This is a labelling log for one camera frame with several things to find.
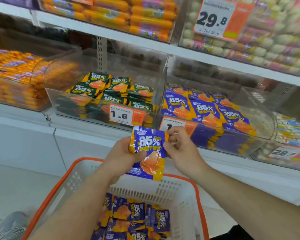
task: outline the forearm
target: forearm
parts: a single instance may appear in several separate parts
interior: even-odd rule
[[[300,240],[300,208],[208,165],[193,180],[255,240]]]
[[[90,240],[110,185],[105,173],[100,170],[89,176],[31,240]]]

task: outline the white floor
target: white floor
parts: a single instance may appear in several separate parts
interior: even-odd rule
[[[60,177],[0,165],[0,222],[14,211],[39,208]],[[204,208],[210,237],[226,233],[236,222],[223,210]]]

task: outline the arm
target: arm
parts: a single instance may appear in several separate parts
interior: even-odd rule
[[[210,167],[183,127],[163,146],[176,168],[200,185],[255,240],[300,240],[300,207]]]
[[[147,155],[145,151],[130,154],[130,140],[126,137],[118,141],[98,169],[29,239],[90,240],[109,186]]]

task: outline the hand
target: hand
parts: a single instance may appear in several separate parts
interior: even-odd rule
[[[134,163],[142,161],[147,156],[146,151],[129,153],[131,137],[124,137],[117,141],[97,171],[103,171],[109,176],[110,185],[118,181],[120,176],[127,173]]]
[[[168,134],[169,142],[164,142],[164,149],[176,168],[185,176],[194,179],[208,167],[208,164],[200,156],[196,145],[190,140],[184,127],[174,126],[168,130]]]

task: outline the left hand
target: left hand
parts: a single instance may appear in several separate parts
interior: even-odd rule
[[[146,151],[129,153],[131,137],[124,137],[117,141],[97,171],[103,171],[110,178],[110,185],[116,183],[120,176],[132,168],[134,163],[142,161],[147,156]]]

